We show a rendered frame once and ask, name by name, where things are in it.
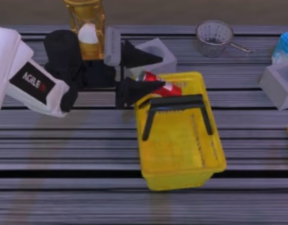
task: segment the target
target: brown floor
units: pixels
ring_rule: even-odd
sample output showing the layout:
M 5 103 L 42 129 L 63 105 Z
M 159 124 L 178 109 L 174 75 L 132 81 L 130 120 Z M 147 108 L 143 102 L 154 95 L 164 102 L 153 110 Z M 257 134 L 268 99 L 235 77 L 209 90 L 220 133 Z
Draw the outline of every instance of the brown floor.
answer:
M 103 0 L 107 24 L 288 25 L 288 0 Z M 62 0 L 0 0 L 0 24 L 67 24 Z

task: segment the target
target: wooden table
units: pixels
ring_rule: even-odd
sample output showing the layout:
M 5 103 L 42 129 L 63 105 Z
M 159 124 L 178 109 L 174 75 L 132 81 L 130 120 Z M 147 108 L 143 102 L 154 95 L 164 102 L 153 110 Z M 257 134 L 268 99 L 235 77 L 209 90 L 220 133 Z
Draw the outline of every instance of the wooden table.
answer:
M 203 74 L 227 170 L 201 188 L 154 193 L 139 170 L 134 112 L 115 109 L 114 90 L 81 92 L 64 119 L 6 97 L 0 112 L 0 223 L 288 223 L 288 110 L 277 111 L 258 87 L 288 27 L 235 26 L 235 42 L 255 52 L 228 48 L 215 59 L 197 52 L 192 26 L 116 27 L 133 44 L 159 37 L 177 57 L 179 72 Z M 69 29 L 10 28 L 22 34 L 41 65 L 47 61 L 44 36 Z

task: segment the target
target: yellow bin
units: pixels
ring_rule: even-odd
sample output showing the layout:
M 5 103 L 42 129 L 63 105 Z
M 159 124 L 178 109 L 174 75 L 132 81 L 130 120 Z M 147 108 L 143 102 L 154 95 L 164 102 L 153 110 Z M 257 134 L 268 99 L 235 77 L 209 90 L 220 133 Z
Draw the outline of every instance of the yellow bin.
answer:
M 156 191 L 202 186 L 214 173 L 226 168 L 203 78 L 198 72 L 159 77 L 181 87 L 183 97 L 203 98 L 212 133 L 206 128 L 201 108 L 168 111 L 166 107 L 160 107 L 144 141 L 147 117 L 152 107 L 152 103 L 144 102 L 161 98 L 155 99 L 153 95 L 142 98 L 135 104 L 142 175 L 149 189 Z

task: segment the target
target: black handle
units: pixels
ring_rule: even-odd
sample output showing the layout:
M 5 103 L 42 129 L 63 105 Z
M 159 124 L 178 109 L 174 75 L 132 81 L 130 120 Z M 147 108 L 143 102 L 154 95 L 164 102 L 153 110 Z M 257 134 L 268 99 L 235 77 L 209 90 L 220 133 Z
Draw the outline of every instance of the black handle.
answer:
M 139 109 L 150 104 L 142 140 L 147 141 L 152 127 L 154 115 L 157 111 L 180 111 L 190 108 L 200 108 L 205 122 L 205 129 L 208 135 L 213 135 L 213 130 L 208 116 L 203 95 L 184 95 L 170 97 L 155 97 L 145 100 L 139 105 Z

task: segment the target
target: red soda can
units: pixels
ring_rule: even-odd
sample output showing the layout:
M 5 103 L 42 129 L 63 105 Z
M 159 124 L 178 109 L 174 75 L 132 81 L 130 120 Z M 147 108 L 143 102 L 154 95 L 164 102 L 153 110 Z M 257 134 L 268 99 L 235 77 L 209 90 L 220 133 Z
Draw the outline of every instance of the red soda can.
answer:
M 137 81 L 164 81 L 151 72 L 143 72 L 136 78 Z M 153 94 L 161 95 L 162 97 L 182 95 L 182 89 L 171 82 L 164 81 L 165 85 L 158 90 L 152 92 Z

